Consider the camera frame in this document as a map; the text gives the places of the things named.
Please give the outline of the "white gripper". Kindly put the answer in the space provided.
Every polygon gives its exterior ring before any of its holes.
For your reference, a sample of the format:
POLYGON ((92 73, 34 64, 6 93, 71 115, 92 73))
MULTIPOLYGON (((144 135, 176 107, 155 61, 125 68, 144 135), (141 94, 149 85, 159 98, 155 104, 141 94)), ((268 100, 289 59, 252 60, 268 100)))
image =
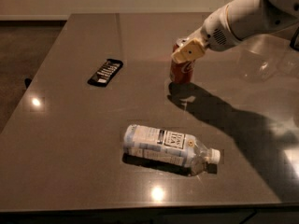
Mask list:
POLYGON ((203 57, 206 49, 225 51, 241 43, 234 34, 228 19, 229 6, 217 9, 209 15, 202 26, 188 35, 178 38, 177 49, 171 57, 175 63, 192 62, 203 57))

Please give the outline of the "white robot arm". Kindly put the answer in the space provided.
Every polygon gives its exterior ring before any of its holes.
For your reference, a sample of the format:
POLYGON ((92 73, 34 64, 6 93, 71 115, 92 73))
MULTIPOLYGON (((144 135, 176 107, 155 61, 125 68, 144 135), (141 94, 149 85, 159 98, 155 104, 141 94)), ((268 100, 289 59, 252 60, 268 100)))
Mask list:
POLYGON ((246 39, 271 34, 299 20, 299 0, 233 0, 210 14, 172 54, 175 63, 205 55, 208 49, 225 51, 246 39))

